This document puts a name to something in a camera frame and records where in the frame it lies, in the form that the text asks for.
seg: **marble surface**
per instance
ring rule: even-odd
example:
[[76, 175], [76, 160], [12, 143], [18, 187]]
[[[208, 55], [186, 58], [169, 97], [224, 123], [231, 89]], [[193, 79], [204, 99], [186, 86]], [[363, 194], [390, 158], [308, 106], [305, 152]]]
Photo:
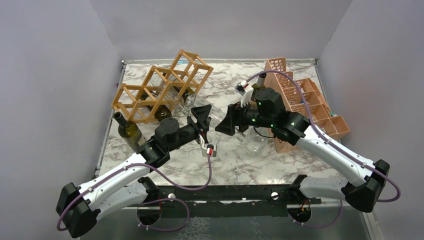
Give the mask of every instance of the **marble surface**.
[[[227, 105], [240, 100], [234, 86], [241, 80], [262, 71], [264, 62], [258, 63], [208, 63], [214, 68], [199, 94], [209, 102], [227, 111]], [[141, 84], [151, 64], [128, 64], [123, 82]], [[294, 72], [294, 79], [311, 78], [318, 83], [315, 67], [312, 63], [288, 62], [287, 68]], [[173, 112], [181, 126], [187, 124], [180, 112]], [[154, 134], [158, 122], [138, 124], [143, 134], [150, 138]], [[100, 169], [100, 175], [114, 168], [133, 152], [118, 134], [118, 124], [112, 121], [106, 148]], [[318, 157], [299, 149], [286, 153], [276, 153], [274, 143], [269, 141], [259, 156], [249, 156], [245, 146], [233, 137], [209, 131], [208, 138], [218, 142], [217, 157], [212, 157], [212, 185], [261, 185], [289, 184], [297, 175], [307, 174], [313, 177], [338, 178], [340, 174]], [[195, 142], [188, 143], [170, 153], [171, 159], [160, 167], [170, 179], [180, 185], [203, 185], [208, 179], [208, 163], [202, 157], [200, 147]], [[156, 172], [148, 175], [157, 185], [169, 185]]]

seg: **gray wall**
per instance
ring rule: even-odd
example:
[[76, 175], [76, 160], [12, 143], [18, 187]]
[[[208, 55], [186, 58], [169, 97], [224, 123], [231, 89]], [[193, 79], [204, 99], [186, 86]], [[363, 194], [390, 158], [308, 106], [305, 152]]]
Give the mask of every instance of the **gray wall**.
[[91, 0], [125, 60], [318, 58], [351, 0]]
[[[384, 239], [424, 236], [424, 1], [353, 0], [318, 61], [334, 112], [351, 133], [349, 148], [391, 164], [402, 189], [375, 213]], [[383, 198], [394, 196], [388, 184]]]
[[87, 0], [0, 7], [0, 239], [56, 231], [62, 187], [93, 177], [120, 58]]

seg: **metal frame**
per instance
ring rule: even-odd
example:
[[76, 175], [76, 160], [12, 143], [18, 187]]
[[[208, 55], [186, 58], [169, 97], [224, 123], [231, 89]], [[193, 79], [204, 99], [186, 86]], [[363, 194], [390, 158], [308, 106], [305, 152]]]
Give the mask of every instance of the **metal frame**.
[[[126, 69], [127, 69], [127, 64], [125, 64], [125, 61], [122, 61], [122, 69], [121, 69], [121, 72], [120, 72], [120, 77], [119, 77], [118, 86], [117, 86], [118, 88], [120, 87], [120, 85], [122, 84], [122, 81], [124, 80], [124, 75], [125, 75]], [[98, 155], [97, 165], [96, 165], [95, 171], [94, 171], [94, 178], [97, 178], [100, 174], [100, 168], [102, 166], [103, 156], [105, 154], [106, 143], [108, 142], [109, 132], [111, 131], [112, 117], [114, 115], [114, 112], [115, 112], [115, 110], [112, 109], [110, 111], [109, 118], [107, 119], [107, 128], [106, 128], [106, 132], [104, 133], [103, 142], [102, 142], [101, 147], [100, 147], [100, 154]]]

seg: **glass bottle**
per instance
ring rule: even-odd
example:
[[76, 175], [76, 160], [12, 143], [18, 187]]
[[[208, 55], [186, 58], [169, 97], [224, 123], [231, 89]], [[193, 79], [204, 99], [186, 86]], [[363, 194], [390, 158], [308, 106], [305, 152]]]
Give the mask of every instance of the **glass bottle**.
[[256, 98], [255, 98], [255, 93], [259, 90], [259, 89], [264, 89], [264, 82], [265, 82], [265, 78], [267, 77], [266, 73], [262, 73], [261, 75], [259, 75], [259, 77], [257, 78], [257, 82], [255, 84], [252, 85], [253, 88], [253, 94], [252, 97], [250, 98], [250, 100], [252, 100], [253, 102], [256, 103]]
[[247, 130], [247, 137], [244, 141], [244, 147], [246, 148], [247, 154], [250, 156], [259, 155], [268, 143], [267, 137], [270, 136], [265, 127], [256, 127], [256, 131], [253, 127], [250, 127]]
[[[140, 99], [141, 100], [152, 100], [152, 98], [146, 92], [143, 92], [143, 94], [141, 94]], [[150, 111], [153, 109], [153, 106], [151, 106], [151, 105], [147, 105], [146, 107]], [[172, 113], [171, 113], [170, 109], [167, 106], [160, 105], [157, 108], [157, 110], [156, 110], [156, 112], [154, 113], [153, 116], [154, 116], [155, 119], [157, 119], [160, 122], [163, 119], [171, 118], [172, 117]]]
[[[221, 109], [214, 106], [212, 103], [210, 103], [208, 100], [204, 99], [203, 97], [199, 96], [198, 94], [191, 94], [190, 97], [192, 98], [193, 104], [191, 104], [189, 107], [202, 107], [210, 104], [212, 108], [210, 109], [209, 117], [210, 117], [210, 123], [209, 126], [212, 128], [216, 128], [222, 120], [224, 120], [226, 114], [221, 111]], [[246, 135], [242, 132], [238, 132], [238, 128], [235, 128], [236, 133], [234, 137], [239, 141], [243, 142], [246, 139]]]
[[145, 136], [140, 131], [140, 128], [133, 121], [125, 120], [122, 113], [115, 112], [113, 118], [118, 122], [118, 133], [125, 140], [125, 142], [132, 148], [132, 150], [137, 151], [139, 146], [146, 142]]

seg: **purple cable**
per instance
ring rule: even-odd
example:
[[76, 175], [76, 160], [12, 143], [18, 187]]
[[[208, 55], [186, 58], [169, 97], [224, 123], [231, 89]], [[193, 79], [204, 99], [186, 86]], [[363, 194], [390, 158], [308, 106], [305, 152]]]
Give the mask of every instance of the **purple cable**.
[[[325, 142], [328, 142], [328, 139], [321, 134], [320, 131], [318, 131], [317, 126], [315, 125], [314, 121], [313, 121], [313, 117], [312, 117], [312, 113], [311, 113], [311, 109], [309, 108], [306, 98], [305, 96], [302, 94], [302, 89], [301, 87], [287, 74], [285, 74], [282, 71], [278, 71], [278, 70], [267, 70], [267, 71], [261, 71], [251, 77], [249, 77], [249, 79], [246, 80], [246, 82], [249, 82], [250, 80], [256, 78], [257, 76], [261, 75], [261, 74], [265, 74], [265, 73], [276, 73], [276, 74], [281, 74], [284, 77], [286, 77], [288, 80], [290, 80], [294, 86], [296, 87], [297, 91], [300, 93], [300, 96], [303, 100], [303, 104], [305, 105], [305, 109], [307, 112], [307, 115], [309, 117], [310, 121], [310, 125], [312, 126], [313, 130], [316, 132], [316, 134], [318, 134], [318, 136], [320, 138], [322, 138]], [[345, 155], [346, 157], [348, 157], [349, 159], [351, 159], [352, 161], [354, 161], [355, 163], [359, 164], [359, 165], [363, 165], [363, 162], [361, 162], [360, 160], [356, 159], [354, 156], [350, 155], [348, 152], [346, 152], [345, 150], [341, 149], [339, 146], [337, 146], [335, 143], [333, 143], [332, 141], [330, 141], [328, 143], [329, 145], [331, 145], [333, 148], [335, 148], [337, 151], [339, 151], [341, 154]], [[372, 168], [368, 165], [364, 165], [364, 167], [374, 173], [376, 173], [377, 175], [379, 175], [380, 177], [382, 177], [384, 180], [386, 180], [387, 182], [389, 182], [395, 189], [396, 189], [396, 196], [390, 199], [378, 199], [377, 202], [380, 203], [390, 203], [390, 202], [394, 202], [396, 200], [398, 200], [401, 197], [401, 189], [399, 188], [399, 186], [393, 181], [391, 180], [389, 177], [387, 177], [386, 175], [384, 175], [383, 173], [381, 173], [379, 170]]]
[[[129, 168], [132, 167], [146, 167], [149, 168], [155, 172], [157, 172], [159, 175], [161, 175], [165, 180], [167, 180], [169, 183], [171, 183], [172, 185], [174, 185], [177, 188], [183, 189], [183, 190], [188, 190], [188, 191], [198, 191], [198, 190], [202, 190], [204, 188], [206, 188], [209, 183], [212, 180], [212, 163], [211, 163], [211, 156], [208, 154], [207, 155], [207, 164], [209, 166], [209, 178], [207, 179], [207, 182], [205, 185], [203, 186], [199, 186], [199, 187], [185, 187], [185, 186], [181, 186], [175, 182], [173, 182], [171, 179], [169, 179], [167, 176], [165, 176], [165, 174], [163, 174], [160, 170], [158, 170], [156, 167], [154, 166], [150, 166], [148, 164], [145, 163], [132, 163], [126, 166], [126, 169], [128, 170]], [[107, 180], [109, 180], [110, 178], [112, 178], [113, 176], [117, 175], [120, 172], [125, 171], [123, 168], [120, 168], [114, 172], [112, 172], [109, 176], [103, 178], [102, 180], [98, 181], [96, 184], [94, 184], [93, 186], [91, 186], [92, 189], [97, 188], [98, 186], [100, 186], [101, 184], [103, 184], [104, 182], [106, 182]], [[67, 228], [61, 228], [61, 222], [63, 221], [66, 213], [69, 211], [69, 209], [72, 207], [72, 205], [74, 205], [80, 198], [82, 198], [84, 195], [86, 195], [87, 193], [89, 193], [89, 190], [85, 190], [83, 191], [81, 194], [79, 194], [74, 200], [72, 200], [63, 210], [62, 214], [59, 217], [59, 220], [57, 221], [56, 224], [56, 229], [60, 232], [67, 230]]]
[[307, 228], [312, 228], [312, 229], [325, 229], [328, 227], [333, 226], [334, 224], [336, 224], [339, 220], [340, 217], [343, 214], [343, 201], [340, 200], [340, 209], [338, 210], [338, 215], [337, 217], [330, 223], [324, 224], [324, 225], [310, 225], [310, 224], [302, 224], [301, 222], [296, 221], [290, 214], [288, 215], [291, 219], [293, 219], [293, 222], [296, 224], [299, 224], [302, 227], [307, 227]]
[[178, 199], [178, 198], [162, 198], [162, 199], [157, 199], [157, 200], [153, 200], [153, 201], [142, 202], [142, 203], [140, 203], [140, 205], [154, 204], [154, 203], [157, 203], [157, 202], [174, 201], [174, 200], [177, 201], [177, 202], [182, 203], [182, 205], [184, 205], [184, 207], [185, 207], [185, 210], [187, 210], [187, 217], [185, 218], [183, 224], [181, 224], [178, 227], [174, 227], [174, 228], [158, 228], [158, 227], [154, 227], [154, 226], [150, 226], [150, 225], [144, 225], [140, 221], [139, 215], [137, 214], [137, 221], [139, 223], [138, 226], [139, 227], [140, 226], [143, 226], [146, 229], [153, 229], [153, 230], [161, 231], [161, 232], [173, 232], [173, 231], [177, 231], [177, 230], [180, 230], [180, 229], [184, 228], [189, 223], [189, 220], [190, 220], [190, 210], [189, 210], [189, 206], [187, 206], [187, 203], [185, 203], [183, 200]]

